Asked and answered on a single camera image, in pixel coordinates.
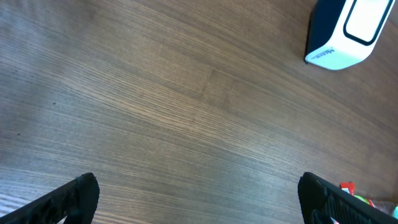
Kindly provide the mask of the red stick sachet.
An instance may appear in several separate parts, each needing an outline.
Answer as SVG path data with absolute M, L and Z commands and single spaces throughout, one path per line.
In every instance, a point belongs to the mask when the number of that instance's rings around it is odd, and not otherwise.
M 354 195 L 355 192 L 355 183 L 354 182 L 341 182 L 340 189 L 345 191 L 350 195 Z

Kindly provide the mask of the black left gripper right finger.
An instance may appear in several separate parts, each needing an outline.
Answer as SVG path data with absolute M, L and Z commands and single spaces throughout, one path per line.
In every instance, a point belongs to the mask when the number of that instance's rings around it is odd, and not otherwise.
M 305 224 L 397 224 L 397 219 L 306 172 L 298 183 Z

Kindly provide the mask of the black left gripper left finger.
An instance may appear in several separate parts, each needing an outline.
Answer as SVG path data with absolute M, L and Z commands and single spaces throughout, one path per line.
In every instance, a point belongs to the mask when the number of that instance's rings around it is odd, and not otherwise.
M 91 223 L 100 188 L 91 172 L 1 217 L 1 224 Z

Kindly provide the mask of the green snack bag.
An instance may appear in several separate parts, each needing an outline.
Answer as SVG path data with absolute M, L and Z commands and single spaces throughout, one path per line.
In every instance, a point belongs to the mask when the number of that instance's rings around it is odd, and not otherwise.
M 355 195 L 355 197 L 368 205 L 398 219 L 397 214 L 397 203 L 395 202 L 388 202 L 388 201 L 380 201 L 380 200 L 371 200 L 359 195 Z

